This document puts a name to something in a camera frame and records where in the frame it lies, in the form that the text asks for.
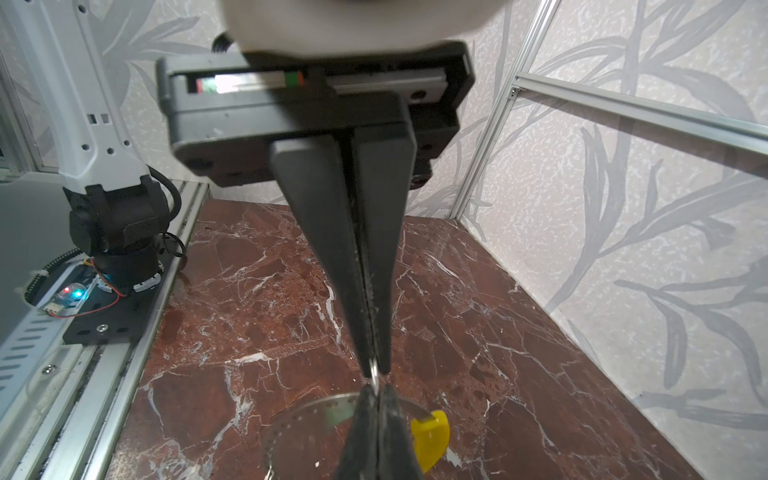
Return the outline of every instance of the yellow object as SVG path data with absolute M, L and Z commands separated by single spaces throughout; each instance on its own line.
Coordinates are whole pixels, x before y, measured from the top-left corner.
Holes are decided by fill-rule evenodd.
M 426 473 L 448 449 L 448 440 L 451 438 L 448 417 L 442 410 L 435 410 L 432 418 L 425 422 L 412 420 L 411 432 L 416 459 L 422 472 Z

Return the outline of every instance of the red marble surface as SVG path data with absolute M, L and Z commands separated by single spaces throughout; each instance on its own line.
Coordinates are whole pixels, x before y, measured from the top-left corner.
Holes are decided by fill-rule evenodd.
M 396 285 L 389 381 L 452 424 L 428 478 L 699 478 L 463 228 L 407 218 Z M 108 478 L 263 478 L 277 413 L 361 387 L 340 312 L 286 207 L 208 200 Z

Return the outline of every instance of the wall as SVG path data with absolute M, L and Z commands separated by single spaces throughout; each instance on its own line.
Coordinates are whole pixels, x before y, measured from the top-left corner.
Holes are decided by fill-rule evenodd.
M 532 71 L 767 122 L 768 4 L 562 0 Z M 706 478 L 768 477 L 768 159 L 524 93 L 462 222 Z
M 411 192 L 408 214 L 445 217 L 453 205 L 475 151 L 475 143 L 502 79 L 517 47 L 525 36 L 537 0 L 515 0 L 488 24 L 464 39 L 470 48 L 477 84 L 460 110 L 462 129 L 444 154 L 433 162 L 434 177 L 422 189 Z M 154 61 L 165 55 L 209 51 L 210 43 L 223 27 L 214 0 L 91 0 L 85 2 L 97 48 L 131 135 L 145 162 L 170 178 L 200 180 L 182 166 L 168 149 L 165 120 L 156 102 Z M 12 52 L 12 42 L 0 43 L 3 54 Z M 21 59 L 13 58 L 12 74 L 18 79 L 19 96 L 30 114 L 38 147 L 46 164 L 56 165 L 53 140 L 45 109 L 25 76 Z M 283 203 L 276 183 L 227 189 L 211 186 L 216 198 L 252 202 Z

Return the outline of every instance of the yellow guitar pick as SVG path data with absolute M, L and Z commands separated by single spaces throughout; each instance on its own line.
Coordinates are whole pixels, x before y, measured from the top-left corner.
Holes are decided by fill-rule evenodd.
M 445 454 L 451 438 L 451 426 L 442 410 L 432 412 L 432 418 L 424 422 L 411 421 L 413 450 L 422 472 L 426 473 Z

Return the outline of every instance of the yellow plastic handle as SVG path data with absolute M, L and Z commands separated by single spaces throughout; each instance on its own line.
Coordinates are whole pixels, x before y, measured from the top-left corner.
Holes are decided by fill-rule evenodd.
M 416 459 L 422 472 L 426 473 L 448 449 L 448 441 L 451 438 L 448 417 L 442 410 L 435 410 L 432 412 L 432 418 L 425 422 L 412 420 L 411 432 Z

